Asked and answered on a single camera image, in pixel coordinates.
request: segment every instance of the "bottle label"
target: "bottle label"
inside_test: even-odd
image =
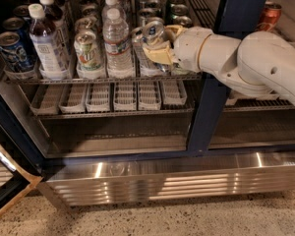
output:
[[[67,60],[58,34],[30,35],[44,71],[60,72],[67,69]]]
[[[108,41],[105,41],[106,52],[111,55],[122,54],[125,51],[127,51],[129,48],[130,48],[130,39],[128,37],[117,43],[110,43]]]

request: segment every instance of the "terrazzo floor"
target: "terrazzo floor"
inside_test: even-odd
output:
[[[79,206],[72,214],[30,194],[0,219],[6,235],[295,235],[295,191]]]

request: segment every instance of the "robotic arm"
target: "robotic arm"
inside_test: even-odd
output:
[[[148,58],[161,63],[148,54]],[[185,29],[174,40],[172,60],[184,69],[204,71],[250,97],[273,91],[295,106],[295,49],[279,36],[257,31],[243,40],[210,29]]]

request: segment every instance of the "refrigerator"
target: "refrigerator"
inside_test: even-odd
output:
[[[135,21],[138,0],[131,1]],[[295,47],[295,0],[273,1],[282,5],[274,33]],[[24,2],[0,0],[0,32]],[[186,0],[186,6],[195,26],[243,39],[255,31],[265,2]],[[79,10],[79,0],[70,3]],[[20,80],[8,76],[0,54],[0,215],[34,188],[63,209],[295,189],[289,101],[245,97],[207,73],[144,77],[137,63],[132,78],[81,79],[71,57],[72,78]],[[140,107],[146,84],[157,92],[156,108]],[[166,84],[179,89],[183,103],[165,104]],[[118,108],[121,85],[130,89],[130,109]],[[77,99],[83,110],[61,105],[61,93],[73,88],[83,93]],[[48,105],[52,113],[41,114],[36,100],[48,89],[56,99]],[[85,106],[89,89],[104,89],[109,110]]]

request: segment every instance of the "bottled drink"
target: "bottled drink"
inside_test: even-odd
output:
[[[61,72],[68,69],[63,47],[58,41],[55,24],[45,17],[40,4],[29,5],[32,18],[29,36],[39,56],[43,70],[46,72]]]
[[[106,19],[107,19],[107,11],[112,8],[118,9],[120,12],[120,17],[127,21],[127,16],[125,10],[120,6],[118,3],[118,0],[105,0],[105,6],[101,11],[101,18],[102,18],[102,23],[104,24]]]
[[[54,3],[54,0],[39,0],[43,7],[46,18],[51,20],[58,31],[59,40],[61,41],[64,53],[66,56],[67,64],[70,59],[70,43],[68,27],[64,21],[64,15],[62,10]]]
[[[107,11],[107,20],[103,28],[108,69],[113,77],[125,78],[133,76],[134,65],[131,56],[129,27],[120,17],[118,9]]]

